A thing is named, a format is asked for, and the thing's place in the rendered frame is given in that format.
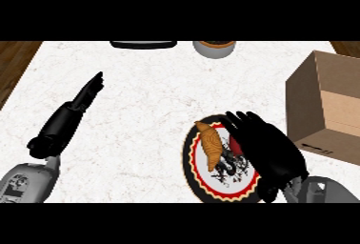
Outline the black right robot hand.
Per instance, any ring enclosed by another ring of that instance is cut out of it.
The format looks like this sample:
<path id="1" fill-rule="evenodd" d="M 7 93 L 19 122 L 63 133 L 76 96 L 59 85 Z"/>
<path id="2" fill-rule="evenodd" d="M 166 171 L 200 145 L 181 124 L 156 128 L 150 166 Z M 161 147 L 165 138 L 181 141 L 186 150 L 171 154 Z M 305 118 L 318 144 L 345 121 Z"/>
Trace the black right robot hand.
<path id="1" fill-rule="evenodd" d="M 271 203 L 293 180 L 304 182 L 310 175 L 302 153 L 283 132 L 255 113 L 227 112 L 220 121 L 259 174 L 258 197 Z"/>

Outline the black flat appliance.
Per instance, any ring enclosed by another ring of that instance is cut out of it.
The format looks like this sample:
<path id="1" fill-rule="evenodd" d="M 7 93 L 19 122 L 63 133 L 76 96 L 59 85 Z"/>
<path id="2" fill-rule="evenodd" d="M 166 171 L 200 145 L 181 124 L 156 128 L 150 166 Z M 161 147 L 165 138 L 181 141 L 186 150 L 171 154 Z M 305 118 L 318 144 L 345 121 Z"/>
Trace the black flat appliance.
<path id="1" fill-rule="evenodd" d="M 153 50 L 172 48 L 177 45 L 175 41 L 110 41 L 110 46 L 121 49 Z"/>

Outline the brown cardboard box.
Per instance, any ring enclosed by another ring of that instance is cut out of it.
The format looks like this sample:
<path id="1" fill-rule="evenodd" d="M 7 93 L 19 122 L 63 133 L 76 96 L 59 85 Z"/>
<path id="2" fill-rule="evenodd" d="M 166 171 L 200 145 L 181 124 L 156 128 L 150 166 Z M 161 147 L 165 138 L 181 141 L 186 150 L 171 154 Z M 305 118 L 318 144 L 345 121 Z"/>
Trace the brown cardboard box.
<path id="1" fill-rule="evenodd" d="M 360 166 L 360 58 L 313 51 L 284 81 L 286 136 Z"/>

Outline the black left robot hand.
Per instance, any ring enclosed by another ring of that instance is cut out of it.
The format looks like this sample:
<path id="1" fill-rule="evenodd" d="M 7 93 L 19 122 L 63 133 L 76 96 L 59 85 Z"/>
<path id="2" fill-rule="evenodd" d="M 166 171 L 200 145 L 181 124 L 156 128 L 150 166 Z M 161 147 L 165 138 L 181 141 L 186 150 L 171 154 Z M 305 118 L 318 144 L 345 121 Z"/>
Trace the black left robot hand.
<path id="1" fill-rule="evenodd" d="M 74 137 L 81 117 L 103 87 L 103 73 L 99 72 L 81 88 L 75 99 L 65 102 L 54 111 L 38 136 L 29 140 L 26 148 L 32 157 L 44 159 L 62 153 Z"/>

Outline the patterned plate with red rim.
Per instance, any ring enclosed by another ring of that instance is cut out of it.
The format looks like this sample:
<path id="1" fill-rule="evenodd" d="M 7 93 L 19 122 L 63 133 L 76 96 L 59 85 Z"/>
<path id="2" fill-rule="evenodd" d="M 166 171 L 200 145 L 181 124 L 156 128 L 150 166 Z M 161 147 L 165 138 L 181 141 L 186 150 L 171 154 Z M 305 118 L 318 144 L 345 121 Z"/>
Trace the patterned plate with red rim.
<path id="1" fill-rule="evenodd" d="M 217 114 L 199 120 L 217 131 L 221 139 L 223 153 L 212 171 L 208 171 L 208 156 L 202 149 L 197 126 L 189 131 L 183 145 L 183 172 L 187 184 L 203 203 L 256 203 L 259 175 L 221 124 L 221 117 L 224 115 Z"/>

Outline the grey pot with brown contents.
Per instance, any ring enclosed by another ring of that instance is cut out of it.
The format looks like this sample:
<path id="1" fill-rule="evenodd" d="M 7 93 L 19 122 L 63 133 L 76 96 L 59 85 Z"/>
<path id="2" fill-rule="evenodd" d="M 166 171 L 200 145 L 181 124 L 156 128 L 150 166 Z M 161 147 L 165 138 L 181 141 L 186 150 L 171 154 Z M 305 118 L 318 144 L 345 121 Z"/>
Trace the grey pot with brown contents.
<path id="1" fill-rule="evenodd" d="M 196 52 L 206 58 L 220 59 L 227 57 L 234 49 L 236 42 L 228 41 L 223 44 L 211 44 L 205 41 L 193 41 Z"/>

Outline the brown croissant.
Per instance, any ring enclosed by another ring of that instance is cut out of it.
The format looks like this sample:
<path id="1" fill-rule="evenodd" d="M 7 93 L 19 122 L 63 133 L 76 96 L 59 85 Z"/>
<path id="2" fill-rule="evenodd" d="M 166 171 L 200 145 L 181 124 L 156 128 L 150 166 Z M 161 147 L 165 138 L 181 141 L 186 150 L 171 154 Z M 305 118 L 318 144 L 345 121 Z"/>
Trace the brown croissant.
<path id="1" fill-rule="evenodd" d="M 223 154 L 223 141 L 217 130 L 205 123 L 194 122 L 199 131 L 200 147 L 208 158 L 208 172 L 212 172 Z"/>

